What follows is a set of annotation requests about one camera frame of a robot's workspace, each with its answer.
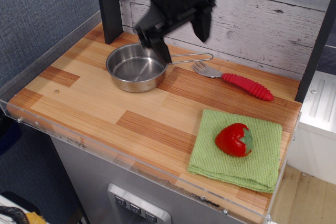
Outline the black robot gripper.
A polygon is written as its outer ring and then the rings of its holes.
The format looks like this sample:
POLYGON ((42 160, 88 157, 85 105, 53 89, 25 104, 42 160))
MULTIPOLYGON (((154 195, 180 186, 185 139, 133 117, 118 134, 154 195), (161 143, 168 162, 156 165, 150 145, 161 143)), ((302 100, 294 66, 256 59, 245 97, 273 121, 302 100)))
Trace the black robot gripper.
POLYGON ((214 6, 215 0, 150 0, 148 12, 134 27, 140 45, 153 50, 163 62, 171 63, 163 36, 190 22, 196 37, 207 41, 214 6))

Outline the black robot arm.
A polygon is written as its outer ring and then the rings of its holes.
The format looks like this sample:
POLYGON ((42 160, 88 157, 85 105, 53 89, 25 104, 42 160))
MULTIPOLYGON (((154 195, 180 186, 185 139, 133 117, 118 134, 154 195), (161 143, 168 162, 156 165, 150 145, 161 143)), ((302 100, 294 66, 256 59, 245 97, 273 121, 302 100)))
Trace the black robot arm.
POLYGON ((134 31, 142 47, 152 49, 164 63, 171 63, 164 36, 190 22, 196 37, 207 41, 214 6, 215 0, 150 0, 149 10, 134 31))

